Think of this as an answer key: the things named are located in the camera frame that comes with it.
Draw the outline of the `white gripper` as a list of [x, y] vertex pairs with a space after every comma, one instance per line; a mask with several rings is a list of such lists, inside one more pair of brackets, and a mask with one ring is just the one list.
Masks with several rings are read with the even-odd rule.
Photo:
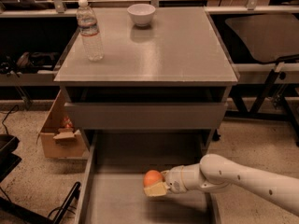
[[183, 166], [177, 166], [170, 170], [162, 171], [164, 182], [159, 181], [144, 187], [144, 192], [148, 197], [160, 197], [172, 193], [185, 193], [187, 191], [182, 180]]

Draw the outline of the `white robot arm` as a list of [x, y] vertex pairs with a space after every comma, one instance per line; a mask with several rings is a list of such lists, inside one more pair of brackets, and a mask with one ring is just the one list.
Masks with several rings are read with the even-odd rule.
[[148, 197], [190, 190], [217, 192], [237, 185], [288, 212], [299, 216], [299, 180], [230, 161], [217, 154], [207, 154], [191, 165], [180, 165], [162, 172], [149, 170], [143, 178]]

